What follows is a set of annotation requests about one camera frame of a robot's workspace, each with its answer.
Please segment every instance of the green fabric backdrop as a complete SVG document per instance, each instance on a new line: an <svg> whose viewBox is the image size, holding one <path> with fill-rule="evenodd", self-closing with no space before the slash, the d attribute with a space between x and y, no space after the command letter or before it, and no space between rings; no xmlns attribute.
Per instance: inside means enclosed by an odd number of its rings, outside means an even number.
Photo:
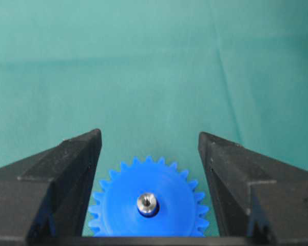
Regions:
<svg viewBox="0 0 308 246"><path fill-rule="evenodd" d="M212 207L200 131L308 170L308 1L0 0L0 167L93 128L96 191L165 156Z"/></svg>

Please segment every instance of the blue gear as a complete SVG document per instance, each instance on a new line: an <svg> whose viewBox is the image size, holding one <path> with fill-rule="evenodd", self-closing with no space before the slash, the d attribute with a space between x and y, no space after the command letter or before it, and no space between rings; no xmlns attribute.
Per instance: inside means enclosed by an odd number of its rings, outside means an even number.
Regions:
<svg viewBox="0 0 308 246"><path fill-rule="evenodd" d="M129 167L121 163L121 173L109 171L111 181L100 181L104 192L94 192L97 205L90 206L94 219L89 227L94 236L203 237L209 222L203 219L208 207L200 205L203 192L193 192L196 180L187 182L188 171L177 172L161 158L157 163L148 156L141 163L134 158ZM151 192L160 205L157 215L142 216L137 198Z"/></svg>

